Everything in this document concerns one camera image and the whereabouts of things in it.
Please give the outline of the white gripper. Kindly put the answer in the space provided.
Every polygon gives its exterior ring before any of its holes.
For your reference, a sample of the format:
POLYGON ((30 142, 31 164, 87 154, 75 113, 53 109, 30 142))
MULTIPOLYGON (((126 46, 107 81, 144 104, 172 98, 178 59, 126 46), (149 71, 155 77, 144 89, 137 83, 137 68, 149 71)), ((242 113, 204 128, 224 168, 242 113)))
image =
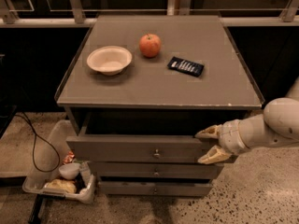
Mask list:
POLYGON ((212 164, 226 161, 232 154, 241 155, 249 152, 249 148, 241 138, 241 124, 242 121, 240 119, 235 119, 227 121, 222 125, 212 125, 199 131, 195 135, 196 138, 218 139, 221 147, 213 146, 204 156, 198 159, 198 162, 201 164, 212 164))

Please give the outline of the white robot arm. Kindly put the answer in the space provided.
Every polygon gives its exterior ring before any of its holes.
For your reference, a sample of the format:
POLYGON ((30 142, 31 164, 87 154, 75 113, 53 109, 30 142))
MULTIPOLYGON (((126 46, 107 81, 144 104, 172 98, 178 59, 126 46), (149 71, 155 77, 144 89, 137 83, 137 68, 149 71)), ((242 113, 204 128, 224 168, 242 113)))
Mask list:
POLYGON ((217 139, 218 143, 199 163, 226 161, 259 147, 297 147, 299 143, 299 78, 283 98, 269 102, 263 113, 247 119, 235 119, 210 126, 196 138, 217 139))

